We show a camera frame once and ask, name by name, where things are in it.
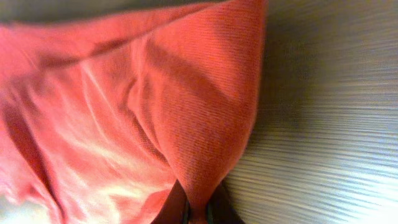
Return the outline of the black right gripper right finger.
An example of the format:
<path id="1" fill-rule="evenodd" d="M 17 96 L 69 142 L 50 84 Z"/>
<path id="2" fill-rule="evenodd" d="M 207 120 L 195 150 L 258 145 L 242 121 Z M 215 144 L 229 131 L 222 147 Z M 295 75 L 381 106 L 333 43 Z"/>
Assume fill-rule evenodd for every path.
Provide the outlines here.
<path id="1" fill-rule="evenodd" d="M 217 186 L 208 202 L 206 219 L 208 224 L 245 224 L 233 208 L 223 183 Z"/>

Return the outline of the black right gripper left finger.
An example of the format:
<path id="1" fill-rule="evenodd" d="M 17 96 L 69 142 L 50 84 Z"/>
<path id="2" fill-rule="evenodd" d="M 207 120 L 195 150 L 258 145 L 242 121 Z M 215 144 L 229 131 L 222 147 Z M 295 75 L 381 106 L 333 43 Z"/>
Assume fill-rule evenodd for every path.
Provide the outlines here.
<path id="1" fill-rule="evenodd" d="M 188 224 L 188 219 L 189 202 L 183 187 L 177 180 L 151 224 Z"/>

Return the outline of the orange McKinney soccer t-shirt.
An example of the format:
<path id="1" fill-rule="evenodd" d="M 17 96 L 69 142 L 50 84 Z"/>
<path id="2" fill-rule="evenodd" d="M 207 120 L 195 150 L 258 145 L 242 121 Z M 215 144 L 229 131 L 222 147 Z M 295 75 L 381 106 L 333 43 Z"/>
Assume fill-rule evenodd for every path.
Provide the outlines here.
<path id="1" fill-rule="evenodd" d="M 257 112 L 267 2 L 1 25 L 1 195 L 54 223 L 150 223 L 174 183 L 192 223 Z"/>

